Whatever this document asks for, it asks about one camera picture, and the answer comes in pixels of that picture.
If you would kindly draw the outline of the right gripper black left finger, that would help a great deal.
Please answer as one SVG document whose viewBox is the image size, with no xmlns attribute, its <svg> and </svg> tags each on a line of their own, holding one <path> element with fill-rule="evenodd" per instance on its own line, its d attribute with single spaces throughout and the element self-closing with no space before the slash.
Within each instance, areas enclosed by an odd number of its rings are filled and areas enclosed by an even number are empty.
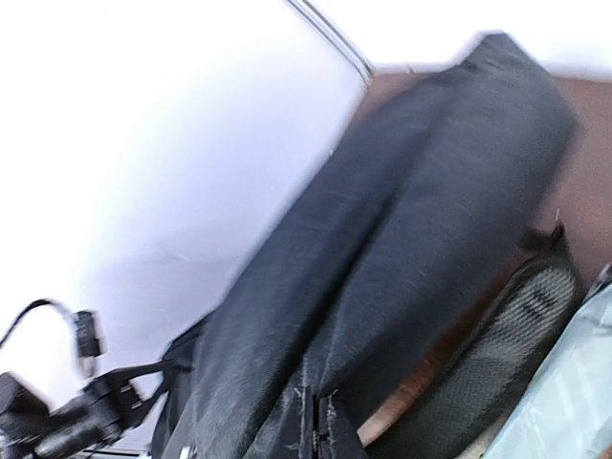
<svg viewBox="0 0 612 459">
<path fill-rule="evenodd" d="M 309 385 L 296 390 L 299 407 L 297 457 L 318 458 L 318 401 Z"/>
</svg>

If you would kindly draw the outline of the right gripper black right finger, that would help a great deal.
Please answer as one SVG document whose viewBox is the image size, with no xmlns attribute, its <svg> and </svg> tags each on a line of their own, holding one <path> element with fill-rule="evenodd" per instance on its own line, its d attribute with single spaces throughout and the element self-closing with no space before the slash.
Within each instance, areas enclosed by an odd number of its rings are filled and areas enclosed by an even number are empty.
<svg viewBox="0 0 612 459">
<path fill-rule="evenodd" d="M 359 459 L 366 452 L 339 399 L 338 392 L 322 398 L 318 404 L 318 457 L 323 459 Z"/>
</svg>

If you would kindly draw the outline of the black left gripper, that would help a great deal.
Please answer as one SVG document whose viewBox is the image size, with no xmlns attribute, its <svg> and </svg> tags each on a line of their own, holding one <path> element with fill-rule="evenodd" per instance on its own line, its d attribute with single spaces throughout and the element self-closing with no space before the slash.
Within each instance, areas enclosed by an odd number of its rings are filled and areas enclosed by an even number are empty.
<svg viewBox="0 0 612 459">
<path fill-rule="evenodd" d="M 125 431 L 142 424 L 163 394 L 159 386 L 150 398 L 144 399 L 132 381 L 164 371 L 165 364 L 158 361 L 124 367 L 97 376 L 96 358 L 102 351 L 95 315 L 91 311 L 79 311 L 72 319 L 76 327 L 76 353 L 85 361 L 85 376 L 90 379 L 83 388 L 88 419 L 100 431 L 101 443 L 115 443 Z"/>
</svg>

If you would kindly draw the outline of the black student backpack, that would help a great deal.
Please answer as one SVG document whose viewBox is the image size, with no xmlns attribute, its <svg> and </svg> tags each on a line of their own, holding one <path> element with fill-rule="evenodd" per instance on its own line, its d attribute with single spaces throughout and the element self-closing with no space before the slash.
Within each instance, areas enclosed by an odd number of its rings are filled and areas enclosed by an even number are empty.
<svg viewBox="0 0 612 459">
<path fill-rule="evenodd" d="M 500 273 L 577 129 L 508 35 L 349 129 L 214 311 L 177 337 L 156 458 L 298 458 L 296 390 L 357 428 Z"/>
</svg>

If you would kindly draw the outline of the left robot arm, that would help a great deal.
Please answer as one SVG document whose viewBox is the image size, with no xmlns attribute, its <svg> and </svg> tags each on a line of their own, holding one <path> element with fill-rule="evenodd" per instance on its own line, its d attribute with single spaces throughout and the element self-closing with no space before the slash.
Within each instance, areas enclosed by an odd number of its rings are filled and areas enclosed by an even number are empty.
<svg viewBox="0 0 612 459">
<path fill-rule="evenodd" d="M 11 458 L 70 458 L 84 450 L 114 445 L 123 434 L 140 426 L 164 394 L 161 383 L 144 399 L 132 381 L 165 371 L 163 361 L 98 373 L 102 354 L 95 314 L 70 312 L 43 298 L 30 303 L 15 318 L 1 343 L 6 344 L 31 311 L 49 306 L 67 322 L 75 340 L 76 363 L 86 381 L 79 394 L 51 411 L 47 404 L 10 372 L 1 375 L 1 433 Z"/>
</svg>

